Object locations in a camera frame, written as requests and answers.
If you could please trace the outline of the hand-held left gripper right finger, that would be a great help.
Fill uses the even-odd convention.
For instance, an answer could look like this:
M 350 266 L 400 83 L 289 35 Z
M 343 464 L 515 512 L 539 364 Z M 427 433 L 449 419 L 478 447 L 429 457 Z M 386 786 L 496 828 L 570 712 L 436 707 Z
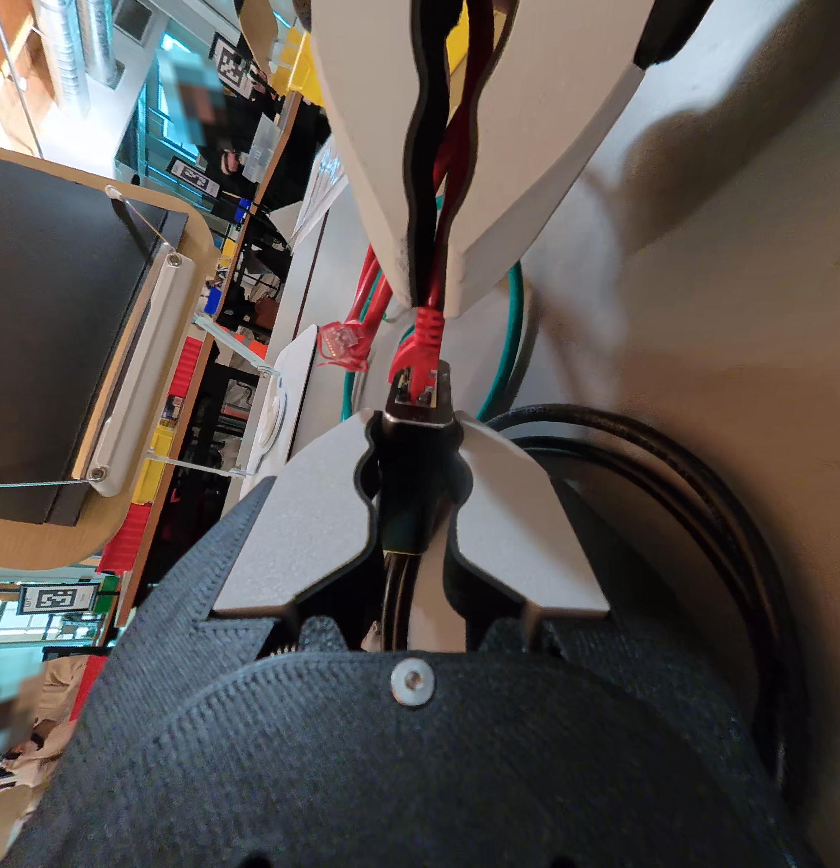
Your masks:
M 516 620 L 530 645 L 547 621 L 603 621 L 610 604 L 547 472 L 523 449 L 458 411 L 444 592 L 480 645 Z

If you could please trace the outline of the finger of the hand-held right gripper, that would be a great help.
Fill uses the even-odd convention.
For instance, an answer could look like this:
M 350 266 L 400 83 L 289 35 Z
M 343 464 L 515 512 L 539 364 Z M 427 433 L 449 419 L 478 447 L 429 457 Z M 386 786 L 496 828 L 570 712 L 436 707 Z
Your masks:
M 518 2 L 484 81 L 473 172 L 449 226 L 444 317 L 525 254 L 629 103 L 653 1 Z
M 446 39 L 462 2 L 312 1 L 311 47 L 360 217 L 404 304 L 429 294 L 434 168 L 448 121 Z

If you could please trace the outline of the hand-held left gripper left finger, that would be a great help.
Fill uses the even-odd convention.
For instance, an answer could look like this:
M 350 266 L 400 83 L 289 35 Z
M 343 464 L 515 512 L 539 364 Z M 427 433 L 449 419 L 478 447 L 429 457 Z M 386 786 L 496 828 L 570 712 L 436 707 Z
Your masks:
M 269 482 L 213 604 L 223 619 L 272 616 L 298 636 L 332 619 L 351 650 L 382 611 L 383 551 L 374 500 L 382 413 L 361 410 L 299 451 Z

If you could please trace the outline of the black network splitter box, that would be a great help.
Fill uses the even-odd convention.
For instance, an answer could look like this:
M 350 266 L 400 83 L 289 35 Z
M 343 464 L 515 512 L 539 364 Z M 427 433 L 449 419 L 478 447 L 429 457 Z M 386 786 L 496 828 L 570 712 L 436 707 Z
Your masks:
M 462 441 L 451 397 L 450 367 L 438 364 L 432 391 L 411 403 L 410 372 L 396 375 L 382 412 L 376 448 L 381 474 L 379 532 L 384 550 L 421 556 L 447 492 L 450 464 Z

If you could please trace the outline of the white paper sheet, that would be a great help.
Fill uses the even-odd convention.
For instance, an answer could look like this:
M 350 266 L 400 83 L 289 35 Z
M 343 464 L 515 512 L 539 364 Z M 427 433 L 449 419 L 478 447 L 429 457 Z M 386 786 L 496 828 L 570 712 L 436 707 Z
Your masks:
M 291 237 L 291 248 L 294 252 L 327 214 L 348 182 L 336 142 L 330 136 L 318 151 L 312 165 L 309 183 Z

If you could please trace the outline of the printed marker tag sign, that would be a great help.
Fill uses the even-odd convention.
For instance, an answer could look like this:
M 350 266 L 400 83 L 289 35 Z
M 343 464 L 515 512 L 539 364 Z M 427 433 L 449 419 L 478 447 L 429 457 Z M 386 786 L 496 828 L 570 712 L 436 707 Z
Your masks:
M 219 198 L 219 184 L 206 176 L 196 166 L 189 164 L 179 157 L 174 156 L 171 158 L 167 167 L 167 173 L 200 195 L 213 199 Z
M 23 616 L 92 611 L 99 591 L 98 582 L 24 584 L 20 588 L 16 614 Z
M 221 83 L 242 98 L 249 99 L 253 91 L 250 62 L 226 38 L 214 33 L 209 59 L 215 65 Z

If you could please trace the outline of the red plastic bin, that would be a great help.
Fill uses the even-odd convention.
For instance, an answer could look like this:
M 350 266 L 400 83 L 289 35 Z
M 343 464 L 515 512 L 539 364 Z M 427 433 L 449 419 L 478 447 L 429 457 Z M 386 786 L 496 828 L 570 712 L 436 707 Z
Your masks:
M 132 571 L 151 510 L 150 503 L 129 506 L 122 526 L 102 551 L 98 573 L 118 576 Z

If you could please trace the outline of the cluster of silver duct pipes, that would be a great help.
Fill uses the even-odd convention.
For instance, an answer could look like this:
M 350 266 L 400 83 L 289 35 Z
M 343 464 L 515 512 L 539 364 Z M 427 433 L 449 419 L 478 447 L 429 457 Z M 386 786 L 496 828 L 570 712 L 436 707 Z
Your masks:
M 35 1 L 35 22 L 60 111 L 89 114 L 89 81 L 114 90 L 123 67 L 113 45 L 110 1 Z

